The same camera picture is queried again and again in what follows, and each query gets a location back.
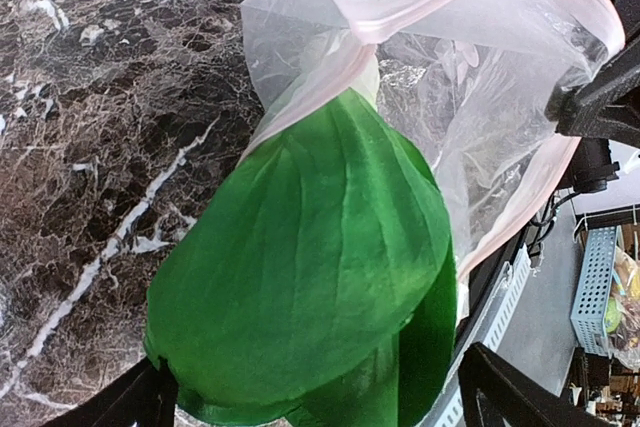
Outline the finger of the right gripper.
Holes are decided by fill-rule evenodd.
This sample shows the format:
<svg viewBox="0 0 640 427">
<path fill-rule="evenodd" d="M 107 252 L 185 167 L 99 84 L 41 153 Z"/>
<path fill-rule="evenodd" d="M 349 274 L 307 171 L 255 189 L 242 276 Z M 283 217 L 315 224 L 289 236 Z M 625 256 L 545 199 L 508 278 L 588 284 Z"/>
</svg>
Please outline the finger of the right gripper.
<svg viewBox="0 0 640 427">
<path fill-rule="evenodd" d="M 545 116 L 566 137 L 607 139 L 639 145 L 639 46 L 631 44 L 593 81 L 568 90 L 556 86 Z"/>
</svg>

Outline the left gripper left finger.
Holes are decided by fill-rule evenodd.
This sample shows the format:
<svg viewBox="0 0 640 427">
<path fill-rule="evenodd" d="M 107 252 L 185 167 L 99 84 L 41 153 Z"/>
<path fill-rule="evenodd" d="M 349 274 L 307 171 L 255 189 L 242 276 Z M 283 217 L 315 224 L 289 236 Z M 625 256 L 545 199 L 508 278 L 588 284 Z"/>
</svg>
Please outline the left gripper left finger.
<svg viewBox="0 0 640 427">
<path fill-rule="evenodd" d="M 82 405 L 44 427 L 173 427 L 178 384 L 165 359 L 142 359 Z"/>
</svg>

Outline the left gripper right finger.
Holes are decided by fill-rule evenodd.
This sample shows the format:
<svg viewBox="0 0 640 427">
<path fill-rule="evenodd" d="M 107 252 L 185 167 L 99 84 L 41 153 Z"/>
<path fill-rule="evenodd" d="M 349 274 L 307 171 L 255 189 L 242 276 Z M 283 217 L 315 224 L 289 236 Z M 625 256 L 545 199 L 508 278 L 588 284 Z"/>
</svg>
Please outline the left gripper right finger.
<svg viewBox="0 0 640 427">
<path fill-rule="evenodd" d="M 486 345 L 476 342 L 458 369 L 467 426 L 605 426 L 551 394 Z"/>
</svg>

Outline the clear zip top bag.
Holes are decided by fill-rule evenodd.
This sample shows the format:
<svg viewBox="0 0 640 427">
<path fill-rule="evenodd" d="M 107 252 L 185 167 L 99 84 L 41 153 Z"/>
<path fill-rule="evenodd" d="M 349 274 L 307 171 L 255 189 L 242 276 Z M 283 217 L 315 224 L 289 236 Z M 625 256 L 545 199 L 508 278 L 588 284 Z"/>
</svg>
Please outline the clear zip top bag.
<svg viewBox="0 0 640 427">
<path fill-rule="evenodd" d="M 555 190 L 578 139 L 545 116 L 625 43 L 611 0 L 244 0 L 244 53 L 265 141 L 347 88 L 434 173 L 460 277 Z"/>
</svg>

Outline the white bok choy toy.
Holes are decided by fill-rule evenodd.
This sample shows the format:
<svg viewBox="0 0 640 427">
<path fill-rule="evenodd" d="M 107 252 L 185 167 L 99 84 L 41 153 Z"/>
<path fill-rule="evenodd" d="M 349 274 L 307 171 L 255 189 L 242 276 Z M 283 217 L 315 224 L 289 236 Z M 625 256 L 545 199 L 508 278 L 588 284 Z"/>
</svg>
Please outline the white bok choy toy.
<svg viewBox="0 0 640 427">
<path fill-rule="evenodd" d="M 148 290 L 145 349 L 214 425 L 413 426 L 456 324 L 449 216 L 371 61 L 249 154 Z"/>
</svg>

